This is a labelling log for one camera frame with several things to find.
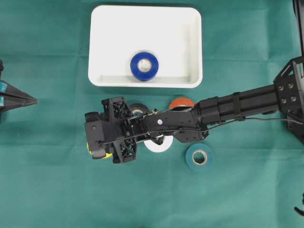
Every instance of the blue electrical tape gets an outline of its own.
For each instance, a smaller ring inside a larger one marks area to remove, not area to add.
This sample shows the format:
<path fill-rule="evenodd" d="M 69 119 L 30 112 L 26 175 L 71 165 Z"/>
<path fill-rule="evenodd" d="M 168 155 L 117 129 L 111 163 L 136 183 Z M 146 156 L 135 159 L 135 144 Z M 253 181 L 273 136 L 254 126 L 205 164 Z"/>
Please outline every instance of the blue electrical tape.
<path fill-rule="evenodd" d="M 195 155 L 200 153 L 204 159 L 198 161 Z M 213 163 L 212 150 L 205 144 L 197 143 L 188 148 L 186 152 L 186 163 L 195 172 L 206 171 Z"/>
<path fill-rule="evenodd" d="M 151 69 L 147 72 L 143 72 L 138 68 L 139 61 L 147 59 L 151 63 Z M 138 80 L 148 81 L 155 77 L 158 71 L 158 61 L 157 58 L 149 52 L 140 52 L 136 54 L 131 60 L 131 71 Z"/>

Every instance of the white tape roll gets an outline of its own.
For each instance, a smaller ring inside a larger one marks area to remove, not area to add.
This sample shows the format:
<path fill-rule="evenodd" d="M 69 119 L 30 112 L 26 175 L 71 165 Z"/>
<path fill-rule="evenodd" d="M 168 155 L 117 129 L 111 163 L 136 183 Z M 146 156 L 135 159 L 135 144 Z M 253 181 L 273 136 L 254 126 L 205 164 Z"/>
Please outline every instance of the white tape roll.
<path fill-rule="evenodd" d="M 157 145 L 152 140 L 144 141 L 145 146 L 152 152 L 160 153 L 170 148 L 173 143 L 173 136 L 164 136 L 163 143 Z"/>

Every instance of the green fabric surface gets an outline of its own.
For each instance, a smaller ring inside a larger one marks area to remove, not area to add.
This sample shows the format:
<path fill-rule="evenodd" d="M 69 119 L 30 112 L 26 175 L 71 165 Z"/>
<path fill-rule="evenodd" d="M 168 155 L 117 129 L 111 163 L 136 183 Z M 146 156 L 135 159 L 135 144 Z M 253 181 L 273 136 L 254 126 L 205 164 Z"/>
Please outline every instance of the green fabric surface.
<path fill-rule="evenodd" d="M 291 0 L 132 0 L 195 7 L 202 15 L 203 82 L 194 89 L 104 88 L 87 76 L 95 0 L 2 0 L 2 79 L 38 99 L 0 123 L 0 227 L 303 227 L 304 145 L 285 123 L 234 123 L 210 132 L 214 162 L 195 173 L 174 140 L 164 153 L 139 145 L 123 165 L 86 151 L 84 114 L 100 101 L 166 109 L 266 86 L 300 55 Z"/>

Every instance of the cable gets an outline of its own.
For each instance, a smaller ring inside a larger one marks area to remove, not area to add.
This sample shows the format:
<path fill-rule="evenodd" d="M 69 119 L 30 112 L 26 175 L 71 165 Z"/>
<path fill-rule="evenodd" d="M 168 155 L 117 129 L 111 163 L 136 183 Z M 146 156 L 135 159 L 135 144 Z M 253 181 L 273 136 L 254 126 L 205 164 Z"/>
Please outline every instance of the cable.
<path fill-rule="evenodd" d="M 299 121 L 296 121 L 296 120 L 283 119 L 283 118 L 268 118 L 268 119 L 264 119 L 264 118 L 246 118 L 245 120 L 260 120 L 260 121 L 278 120 L 278 121 L 293 122 L 293 123 L 300 124 L 300 125 L 303 125 L 303 124 L 304 124 L 304 123 L 299 122 Z"/>
<path fill-rule="evenodd" d="M 151 133 L 156 133 L 156 132 L 175 132 L 175 131 L 185 131 L 185 132 L 208 132 L 214 128 L 217 128 L 217 127 L 220 127 L 220 126 L 223 126 L 223 125 L 226 125 L 226 124 L 229 124 L 229 123 L 232 123 L 232 122 L 235 122 L 237 120 L 231 120 L 229 122 L 225 122 L 225 123 L 221 123 L 219 125 L 216 125 L 214 127 L 211 127 L 207 130 L 192 130 L 192 129 L 172 129 L 172 130 L 162 130 L 162 131 L 150 131 L 150 132 L 145 132 L 145 133 L 141 133 L 141 134 L 136 134 L 136 135 L 133 135 L 133 136 L 129 136 L 129 137 L 125 137 L 123 139 L 116 139 L 116 140 L 113 140 L 113 141 L 110 141 L 110 142 L 104 142 L 103 144 L 110 144 L 110 143 L 115 143 L 115 142 L 118 142 L 118 141 L 121 141 L 121 140 L 128 140 L 128 139 L 131 139 L 131 138 L 136 138 L 136 137 L 139 137 L 139 136 L 142 136 L 142 135 L 145 135 L 145 134 L 151 134 Z"/>
<path fill-rule="evenodd" d="M 296 121 L 296 120 L 291 120 L 291 119 L 284 119 L 284 118 L 255 118 L 255 117 L 251 117 L 251 118 L 245 118 L 245 120 L 258 120 L 258 121 L 272 121 L 272 120 L 275 120 L 275 121 L 287 121 L 287 122 L 293 122 L 293 123 L 296 123 L 296 124 L 301 124 L 303 125 L 304 123 L 302 122 L 299 122 L 299 121 Z M 185 132 L 208 132 L 210 130 L 213 130 L 215 128 L 218 128 L 218 127 L 222 127 L 224 125 L 227 125 L 227 124 L 230 124 L 230 123 L 234 123 L 238 120 L 231 120 L 229 122 L 225 122 L 225 123 L 220 123 L 216 126 L 213 126 L 207 130 L 192 130 L 192 129 L 172 129 L 172 130 L 162 130 L 162 131 L 150 131 L 150 132 L 146 132 L 146 133 L 141 133 L 141 134 L 136 134 L 136 135 L 133 135 L 133 136 L 129 136 L 129 137 L 125 137 L 123 139 L 117 139 L 117 140 L 113 140 L 113 141 L 110 141 L 110 142 L 106 142 L 106 143 L 103 143 L 103 144 L 110 144 L 110 143 L 115 143 L 115 142 L 118 142 L 118 141 L 121 141 L 121 140 L 128 140 L 128 139 L 131 139 L 131 138 L 136 138 L 136 137 L 139 137 L 139 136 L 143 136 L 145 134 L 150 134 L 150 133 L 156 133 L 156 132 L 175 132 L 175 131 L 185 131 Z"/>

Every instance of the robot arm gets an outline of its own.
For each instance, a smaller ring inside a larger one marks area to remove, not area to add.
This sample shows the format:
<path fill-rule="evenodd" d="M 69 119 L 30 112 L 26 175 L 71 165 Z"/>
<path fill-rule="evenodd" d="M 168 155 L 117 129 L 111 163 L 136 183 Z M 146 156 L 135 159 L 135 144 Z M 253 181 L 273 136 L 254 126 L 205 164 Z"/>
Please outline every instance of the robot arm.
<path fill-rule="evenodd" d="M 182 143 L 205 139 L 209 130 L 228 120 L 244 121 L 255 114 L 272 114 L 279 110 L 287 116 L 288 128 L 304 142 L 304 97 L 300 66 L 304 57 L 290 60 L 273 85 L 202 100 L 194 107 L 147 111 L 132 114 L 123 97 L 102 101 L 104 113 L 87 113 L 85 130 L 93 159 L 113 154 L 114 163 L 136 158 L 137 144 L 172 135 Z"/>

